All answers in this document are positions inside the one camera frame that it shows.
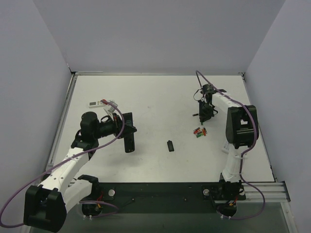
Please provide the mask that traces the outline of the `black tv remote control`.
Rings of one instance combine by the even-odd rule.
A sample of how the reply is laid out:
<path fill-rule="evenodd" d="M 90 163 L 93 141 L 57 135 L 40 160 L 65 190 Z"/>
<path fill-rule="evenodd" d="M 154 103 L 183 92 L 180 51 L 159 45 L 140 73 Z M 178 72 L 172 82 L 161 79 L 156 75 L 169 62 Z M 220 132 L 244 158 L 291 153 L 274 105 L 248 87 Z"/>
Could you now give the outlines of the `black tv remote control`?
<path fill-rule="evenodd" d="M 135 151 L 135 139 L 134 133 L 136 128 L 133 125 L 133 114 L 132 112 L 123 114 L 125 119 L 125 127 L 123 131 L 124 139 L 124 150 L 126 153 L 131 153 Z"/>

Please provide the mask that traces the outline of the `black battery cover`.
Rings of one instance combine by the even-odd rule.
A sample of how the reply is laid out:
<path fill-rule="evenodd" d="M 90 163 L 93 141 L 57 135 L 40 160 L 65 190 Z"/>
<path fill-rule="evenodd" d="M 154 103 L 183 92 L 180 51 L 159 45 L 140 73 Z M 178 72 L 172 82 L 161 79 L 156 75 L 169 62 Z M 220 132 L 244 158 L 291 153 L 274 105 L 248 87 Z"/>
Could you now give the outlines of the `black battery cover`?
<path fill-rule="evenodd" d="M 168 146 L 169 152 L 173 152 L 174 151 L 173 142 L 171 140 L 167 141 L 167 146 Z"/>

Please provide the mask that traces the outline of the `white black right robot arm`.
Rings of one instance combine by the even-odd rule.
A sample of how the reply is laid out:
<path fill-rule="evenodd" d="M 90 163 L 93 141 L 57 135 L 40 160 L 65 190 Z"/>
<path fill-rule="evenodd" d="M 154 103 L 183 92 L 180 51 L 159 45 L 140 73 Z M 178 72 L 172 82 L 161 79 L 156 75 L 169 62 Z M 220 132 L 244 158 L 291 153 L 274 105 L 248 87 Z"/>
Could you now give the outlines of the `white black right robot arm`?
<path fill-rule="evenodd" d="M 222 192 L 238 194 L 242 189 L 242 167 L 246 154 L 259 137 L 257 109 L 253 105 L 237 103 L 225 91 L 215 90 L 210 84 L 198 90 L 202 97 L 199 104 L 199 121 L 201 124 L 212 119 L 219 108 L 226 113 L 225 138 L 227 143 L 227 161 L 219 182 Z"/>

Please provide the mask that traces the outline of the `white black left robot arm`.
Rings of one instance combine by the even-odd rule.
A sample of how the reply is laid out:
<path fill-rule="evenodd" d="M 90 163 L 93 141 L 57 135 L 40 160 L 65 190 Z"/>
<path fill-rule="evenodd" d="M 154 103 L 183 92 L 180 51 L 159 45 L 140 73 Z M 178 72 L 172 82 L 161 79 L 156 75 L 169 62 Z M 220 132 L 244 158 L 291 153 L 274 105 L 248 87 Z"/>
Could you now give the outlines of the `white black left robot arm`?
<path fill-rule="evenodd" d="M 82 175 L 74 184 L 73 178 L 91 159 L 99 146 L 99 139 L 113 135 L 124 139 L 124 150 L 135 150 L 133 114 L 119 116 L 113 113 L 104 122 L 95 112 L 86 112 L 81 117 L 80 130 L 60 166 L 38 186 L 30 186 L 25 194 L 23 223 L 27 226 L 58 232 L 65 223 L 67 213 L 83 198 L 99 196 L 98 178 Z"/>

